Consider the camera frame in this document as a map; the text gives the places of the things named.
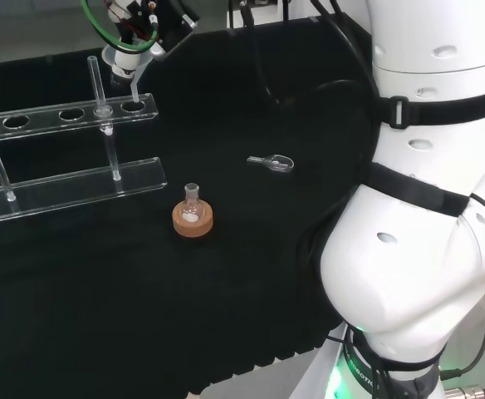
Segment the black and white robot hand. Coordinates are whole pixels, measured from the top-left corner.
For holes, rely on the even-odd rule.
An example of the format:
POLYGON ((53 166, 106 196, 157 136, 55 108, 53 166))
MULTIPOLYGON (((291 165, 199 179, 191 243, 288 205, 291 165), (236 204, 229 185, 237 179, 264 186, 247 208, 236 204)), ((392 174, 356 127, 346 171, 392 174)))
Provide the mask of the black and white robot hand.
POLYGON ((114 47, 113 86, 130 85, 143 61, 166 58, 194 33, 200 19, 186 1, 107 1, 105 4, 121 42, 140 46, 155 40, 155 44, 142 53, 114 47))

